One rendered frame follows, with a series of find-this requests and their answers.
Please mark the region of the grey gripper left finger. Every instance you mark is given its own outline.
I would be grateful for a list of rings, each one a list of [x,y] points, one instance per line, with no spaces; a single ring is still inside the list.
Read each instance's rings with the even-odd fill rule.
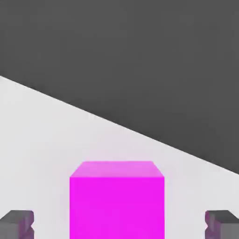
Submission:
[[[0,219],[0,239],[35,239],[34,213],[11,210]]]

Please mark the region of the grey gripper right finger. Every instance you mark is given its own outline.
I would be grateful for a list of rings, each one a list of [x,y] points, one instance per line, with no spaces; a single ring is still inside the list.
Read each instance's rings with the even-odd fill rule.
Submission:
[[[239,239],[239,218],[230,211],[206,211],[205,222],[205,239]]]

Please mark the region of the small magenta cube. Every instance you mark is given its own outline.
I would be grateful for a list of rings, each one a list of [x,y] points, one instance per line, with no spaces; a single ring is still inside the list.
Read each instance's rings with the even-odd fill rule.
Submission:
[[[70,239],[165,239],[164,176],[151,161],[87,161],[70,176]]]

